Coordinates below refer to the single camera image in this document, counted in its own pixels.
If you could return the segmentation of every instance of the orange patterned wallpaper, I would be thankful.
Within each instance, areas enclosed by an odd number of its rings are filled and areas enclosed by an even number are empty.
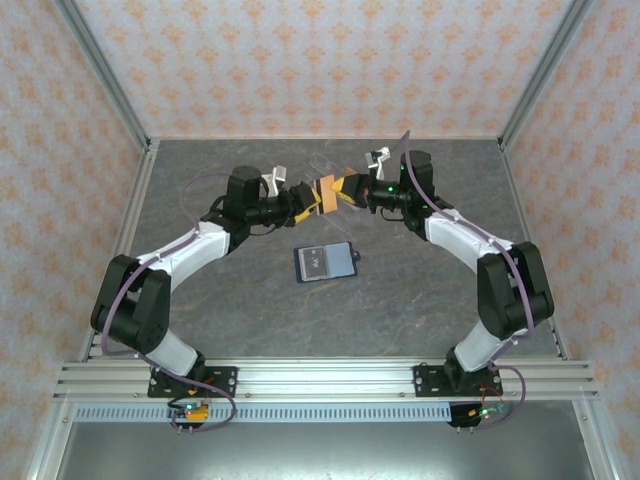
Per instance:
[[[571,351],[596,360],[640,472],[640,3],[596,2],[509,160]]]
[[[0,478],[22,479],[139,154],[51,0],[0,2],[0,44]]]
[[[149,135],[501,133],[570,0],[80,0]]]

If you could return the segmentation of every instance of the black cable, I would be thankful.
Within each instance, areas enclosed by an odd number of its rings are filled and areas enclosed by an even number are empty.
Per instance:
[[[388,218],[384,216],[384,208],[380,209],[380,216],[384,218],[387,222],[403,222],[404,218]]]

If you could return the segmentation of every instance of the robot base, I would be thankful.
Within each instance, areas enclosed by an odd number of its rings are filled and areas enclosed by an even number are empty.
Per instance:
[[[427,365],[421,363],[413,367],[413,386],[416,397],[480,397],[480,384],[496,389],[502,394],[502,382],[498,372],[483,368],[472,374],[466,374],[467,380],[461,383],[458,391],[454,390],[443,365]],[[491,390],[485,396],[496,396]]]
[[[215,367],[206,366],[203,383],[208,383],[220,390],[227,392],[231,397],[235,397],[236,385],[238,383],[237,367]],[[188,392],[188,386],[183,382],[175,380],[162,372],[154,369],[151,371],[149,380],[149,398],[222,398],[220,394],[199,388],[193,395]]]

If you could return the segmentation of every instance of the wire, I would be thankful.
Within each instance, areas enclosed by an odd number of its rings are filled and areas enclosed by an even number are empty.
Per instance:
[[[520,396],[520,401],[518,402],[518,404],[506,416],[502,417],[500,420],[496,420],[495,422],[489,423],[487,425],[478,425],[477,427],[474,427],[474,430],[487,430],[489,428],[493,428],[493,427],[497,427],[499,425],[505,424],[506,422],[511,420],[513,417],[515,417],[518,412],[520,412],[520,410],[524,405],[524,401],[527,398],[527,384],[525,383],[524,377],[522,376],[522,373],[520,373],[520,370],[518,370],[516,367],[513,367],[511,365],[500,365],[498,367],[492,364],[489,368],[494,372],[497,372],[499,370],[511,370],[512,372],[514,372],[520,379],[520,384],[522,385],[522,395]]]
[[[480,388],[484,388],[485,390],[489,390],[490,392],[495,393],[495,395],[500,399],[500,401],[504,404],[504,398],[502,398],[502,394],[496,390],[493,387],[487,387],[484,383],[482,385],[480,385]],[[482,398],[483,398],[483,404],[484,404],[484,398],[485,398],[485,393],[482,393]]]
[[[518,271],[518,267],[516,266],[515,262],[513,261],[513,258],[511,258],[511,255],[509,255],[509,252],[507,252],[507,250],[500,245],[500,242],[496,242],[494,241],[494,238],[492,238],[490,235],[488,235],[484,230],[482,230],[480,227],[478,227],[477,225],[468,222],[462,218],[455,218],[453,215],[450,215],[449,213],[445,212],[444,210],[442,210],[440,207],[438,207],[435,202],[433,202],[433,200],[431,200],[429,198],[429,196],[424,192],[424,190],[422,189],[422,187],[420,186],[420,184],[418,183],[418,179],[416,178],[415,173],[413,173],[413,168],[411,167],[411,155],[409,154],[409,137],[411,135],[411,132],[409,130],[407,130],[405,132],[405,134],[402,136],[402,138],[400,139],[400,141],[398,142],[399,144],[401,143],[404,146],[404,154],[405,154],[405,160],[407,162],[407,170],[409,172],[409,177],[411,178],[411,182],[413,183],[413,186],[415,187],[415,189],[417,190],[417,192],[420,194],[420,196],[422,197],[422,199],[427,203],[427,205],[429,205],[429,207],[431,207],[431,209],[433,209],[435,212],[439,213],[440,215],[442,215],[444,218],[454,222],[454,223],[458,223],[460,225],[462,225],[463,227],[467,228],[468,230],[470,230],[471,232],[475,233],[477,236],[479,236],[480,238],[482,238],[483,240],[489,242],[489,244],[491,244],[492,246],[494,246],[504,257],[504,259],[507,262],[507,265],[509,265],[509,269],[511,270],[511,274],[513,275],[513,277],[516,280],[516,283],[518,285],[518,291],[520,292],[520,298],[522,300],[522,305],[524,306],[524,314],[525,317],[527,319],[527,337],[533,338],[533,336],[535,335],[535,324],[533,323],[533,314],[531,312],[531,305],[529,305],[529,296],[527,295],[527,289],[524,286],[524,282],[522,280],[522,276],[520,275],[520,272]]]
[[[200,176],[197,176],[197,177],[192,178],[191,180],[189,180],[189,182],[187,182],[187,184],[182,188],[182,191],[180,192],[180,208],[187,215],[187,217],[189,217],[189,219],[192,221],[192,223],[194,225],[193,233],[185,241],[180,242],[178,245],[175,245],[174,247],[171,247],[171,248],[169,248],[169,249],[167,249],[167,250],[165,250],[163,252],[159,252],[156,256],[154,256],[154,257],[150,258],[149,260],[147,260],[146,262],[144,262],[142,265],[140,265],[129,276],[129,278],[124,282],[124,284],[122,285],[122,287],[118,291],[118,294],[116,295],[116,298],[114,299],[113,304],[111,305],[111,308],[109,309],[109,313],[107,314],[107,319],[106,319],[106,321],[104,323],[104,326],[102,328],[102,340],[100,342],[100,346],[102,347],[102,351],[107,356],[134,353],[134,354],[138,355],[142,360],[147,362],[149,365],[151,365],[153,368],[155,368],[156,371],[162,372],[163,374],[173,378],[174,380],[178,380],[179,382],[182,382],[182,383],[185,383],[185,384],[188,384],[188,385],[193,385],[194,387],[198,387],[198,388],[204,388],[204,389],[206,389],[206,390],[208,390],[210,392],[217,393],[218,395],[221,395],[222,397],[226,398],[229,401],[229,403],[231,404],[231,412],[229,413],[229,416],[227,418],[225,418],[221,422],[213,423],[213,424],[209,424],[209,425],[203,425],[203,426],[201,426],[201,427],[199,427],[197,429],[190,428],[189,429],[190,433],[205,432],[205,431],[208,431],[208,430],[213,430],[213,429],[216,429],[216,428],[220,428],[220,427],[223,427],[226,424],[228,424],[231,420],[233,420],[234,417],[236,416],[236,413],[238,412],[238,408],[236,406],[236,402],[233,400],[233,397],[231,397],[231,395],[229,395],[224,390],[221,390],[218,387],[214,387],[213,385],[208,385],[206,383],[198,382],[196,380],[191,380],[190,378],[186,378],[186,377],[183,377],[181,375],[177,375],[177,374],[171,372],[170,370],[167,370],[166,368],[161,367],[160,365],[155,363],[150,358],[147,358],[146,356],[144,356],[142,354],[138,354],[137,352],[134,352],[133,350],[128,350],[128,351],[125,351],[125,352],[112,352],[112,351],[110,351],[109,350],[109,345],[108,345],[109,330],[111,329],[111,324],[113,323],[113,319],[115,317],[116,311],[118,310],[118,307],[120,306],[120,303],[122,302],[122,300],[126,296],[127,291],[129,290],[131,285],[133,285],[133,282],[135,282],[137,280],[137,278],[142,274],[142,272],[144,272],[149,266],[153,265],[158,260],[160,260],[160,259],[162,259],[162,258],[164,258],[164,257],[166,257],[168,255],[171,255],[172,253],[180,251],[183,248],[189,246],[190,244],[192,244],[198,238],[198,234],[200,233],[200,225],[199,225],[198,218],[195,217],[187,209],[187,207],[185,206],[185,198],[184,197],[185,197],[185,194],[186,194],[187,190],[189,189],[189,187],[191,185],[193,185],[197,181],[210,179],[210,178],[213,178],[213,177],[224,177],[224,176],[228,177],[228,175],[222,174],[222,173],[213,173],[213,174],[209,174],[209,175],[200,175]],[[173,417],[171,419],[171,426],[174,429],[178,430],[178,432],[180,432],[182,430],[182,427],[179,426],[176,423],[176,415],[177,415],[177,413],[174,412],[174,415],[173,415]]]
[[[384,208],[380,209],[380,216],[384,218],[387,222],[403,222],[404,218],[389,218],[384,216]]]

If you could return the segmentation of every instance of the purple cable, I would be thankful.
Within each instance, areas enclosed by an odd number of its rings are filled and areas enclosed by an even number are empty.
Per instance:
[[[497,372],[498,370],[501,370],[501,369],[511,370],[513,373],[515,373],[518,376],[518,378],[520,379],[520,384],[522,385],[522,395],[520,396],[520,401],[518,401],[517,405],[513,408],[513,410],[511,410],[511,412],[509,412],[506,416],[502,417],[500,420],[496,420],[495,422],[489,423],[488,425],[478,425],[477,427],[461,428],[460,430],[465,430],[465,431],[488,430],[490,428],[497,427],[499,425],[504,425],[506,422],[511,420],[518,412],[520,412],[520,410],[524,406],[524,401],[527,398],[527,384],[524,381],[524,376],[522,375],[522,373],[520,373],[520,370],[518,370],[516,367],[513,367],[511,365],[497,366],[493,363],[489,365],[489,369],[493,372]],[[451,402],[451,405],[454,405],[454,406],[475,405],[477,403],[478,402],[471,402],[471,401]]]
[[[448,213],[443,211],[429,198],[429,196],[424,192],[424,190],[418,183],[418,179],[416,178],[415,174],[413,173],[413,169],[411,168],[411,156],[409,155],[409,136],[410,136],[410,131],[407,130],[398,143],[402,143],[404,145],[405,159],[407,161],[407,170],[409,171],[409,177],[411,178],[411,182],[413,183],[413,186],[415,187],[415,189],[418,191],[422,199],[427,203],[427,205],[429,205],[431,209],[433,209],[435,212],[438,212],[444,218],[454,223],[459,223],[463,227],[472,231],[473,233],[478,235],[480,238],[482,238],[483,240],[493,245],[502,254],[507,264],[509,265],[509,269],[511,270],[513,277],[516,279],[516,283],[518,285],[518,291],[520,292],[522,304],[524,305],[524,315],[527,319],[527,330],[528,330],[526,336],[533,338],[534,332],[535,332],[535,324],[533,323],[533,314],[531,313],[531,306],[529,305],[529,296],[527,295],[527,290],[524,286],[524,282],[522,281],[522,277],[520,276],[520,272],[518,271],[518,267],[513,261],[513,258],[511,258],[511,255],[509,255],[509,252],[507,252],[505,248],[502,245],[500,245],[499,242],[493,241],[491,239],[491,236],[487,235],[480,227],[463,219],[456,220],[452,215],[449,215]]]
[[[167,250],[165,250],[163,252],[160,252],[155,257],[152,257],[149,260],[147,260],[146,262],[144,262],[124,282],[124,284],[122,285],[122,287],[118,291],[118,294],[116,295],[116,298],[114,299],[113,304],[111,305],[111,308],[109,309],[109,313],[107,314],[107,319],[104,322],[104,326],[102,328],[102,339],[100,341],[100,346],[102,347],[102,352],[105,355],[107,355],[107,356],[116,356],[116,355],[137,353],[137,352],[134,352],[133,350],[127,350],[127,351],[124,351],[124,352],[111,352],[109,350],[109,345],[108,345],[108,342],[107,342],[108,338],[109,338],[109,330],[111,329],[111,324],[113,323],[113,318],[115,317],[116,311],[118,310],[118,307],[120,306],[120,303],[122,302],[124,297],[127,295],[127,291],[129,291],[129,288],[131,287],[133,282],[136,281],[136,279],[142,274],[142,272],[145,271],[145,269],[147,269],[149,266],[153,265],[158,260],[160,260],[162,258],[165,258],[168,255],[171,255],[171,254],[173,254],[173,253],[175,253],[175,252],[177,252],[179,250],[182,250],[185,247],[188,247],[189,245],[191,245],[195,241],[196,238],[198,238],[198,234],[200,232],[199,231],[199,221],[187,209],[187,207],[185,206],[185,202],[184,202],[184,197],[185,197],[189,187],[191,185],[193,185],[195,182],[198,182],[200,180],[206,180],[206,179],[210,179],[210,178],[213,178],[213,177],[228,177],[228,176],[229,175],[222,174],[222,173],[199,175],[199,176],[189,180],[189,182],[187,182],[187,184],[182,188],[182,191],[180,192],[180,208],[182,208],[184,213],[187,215],[187,217],[189,217],[189,219],[193,223],[193,226],[194,226],[193,227],[194,228],[193,234],[189,238],[187,238],[184,242],[181,242],[178,245],[175,245],[174,247],[171,247],[171,248],[169,248],[169,249],[167,249]],[[213,393],[217,393],[217,394],[223,396],[224,398],[226,398],[227,400],[229,400],[229,403],[231,404],[231,413],[229,414],[229,416],[226,419],[224,419],[224,420],[222,420],[221,422],[218,422],[218,423],[213,423],[211,425],[202,426],[202,427],[197,428],[195,430],[193,428],[189,428],[189,431],[192,434],[193,433],[197,433],[197,432],[205,432],[205,431],[208,431],[208,430],[213,430],[213,429],[216,429],[216,428],[223,427],[226,424],[228,424],[231,420],[233,420],[233,418],[236,416],[236,413],[238,411],[237,406],[236,406],[236,402],[224,390],[221,390],[221,389],[219,389],[217,387],[214,387],[213,385],[208,385],[206,383],[198,382],[196,380],[191,380],[191,379],[183,377],[181,375],[177,375],[177,374],[167,370],[166,368],[161,367],[160,365],[158,365],[154,361],[150,360],[146,356],[144,356],[142,354],[139,354],[139,356],[145,362],[147,362],[149,365],[151,365],[151,367],[157,369],[158,371],[164,373],[165,375],[170,376],[171,378],[174,378],[175,380],[178,380],[178,381],[183,382],[183,383],[187,383],[189,385],[193,385],[195,387],[204,388],[204,389],[209,390],[209,391],[211,391]],[[175,428],[176,430],[178,430],[178,432],[180,432],[182,430],[182,427],[179,426],[176,423],[176,416],[177,416],[177,412],[174,412],[174,414],[173,414],[173,416],[171,418],[171,426],[173,428]]]

